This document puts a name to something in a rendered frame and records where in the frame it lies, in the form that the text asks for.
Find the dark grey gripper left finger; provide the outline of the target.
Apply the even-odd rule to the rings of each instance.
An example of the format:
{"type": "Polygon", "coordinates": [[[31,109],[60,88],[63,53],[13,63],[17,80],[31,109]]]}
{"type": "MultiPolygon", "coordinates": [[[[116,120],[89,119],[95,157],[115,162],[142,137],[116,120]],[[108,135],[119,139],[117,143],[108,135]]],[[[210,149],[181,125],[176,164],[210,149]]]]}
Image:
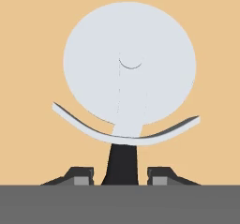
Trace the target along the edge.
{"type": "Polygon", "coordinates": [[[93,167],[71,167],[64,176],[44,183],[44,186],[92,186],[94,184],[93,177],[93,167]]]}

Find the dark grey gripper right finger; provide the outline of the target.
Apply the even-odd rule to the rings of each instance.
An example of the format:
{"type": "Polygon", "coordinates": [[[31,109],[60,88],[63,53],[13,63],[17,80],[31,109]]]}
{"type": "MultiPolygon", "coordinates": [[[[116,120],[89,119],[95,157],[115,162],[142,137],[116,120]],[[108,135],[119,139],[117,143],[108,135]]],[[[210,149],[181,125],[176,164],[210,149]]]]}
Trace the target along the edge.
{"type": "Polygon", "coordinates": [[[178,176],[171,167],[148,167],[148,186],[193,185],[197,183],[178,176]]]}

